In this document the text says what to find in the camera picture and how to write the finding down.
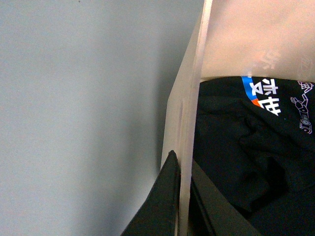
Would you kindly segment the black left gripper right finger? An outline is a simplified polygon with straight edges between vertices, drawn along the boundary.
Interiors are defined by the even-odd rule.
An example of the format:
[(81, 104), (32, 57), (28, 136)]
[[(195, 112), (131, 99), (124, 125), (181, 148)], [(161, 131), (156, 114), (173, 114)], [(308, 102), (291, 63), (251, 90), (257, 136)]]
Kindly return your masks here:
[(259, 236), (223, 196), (199, 165), (192, 162), (189, 220), (194, 236)]

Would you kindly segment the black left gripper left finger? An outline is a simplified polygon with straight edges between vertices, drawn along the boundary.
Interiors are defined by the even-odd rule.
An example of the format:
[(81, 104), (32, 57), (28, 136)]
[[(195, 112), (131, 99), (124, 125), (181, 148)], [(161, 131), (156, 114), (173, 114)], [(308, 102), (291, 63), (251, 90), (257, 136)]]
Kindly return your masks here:
[(181, 170), (175, 151), (170, 151), (146, 200), (123, 236), (175, 235)]

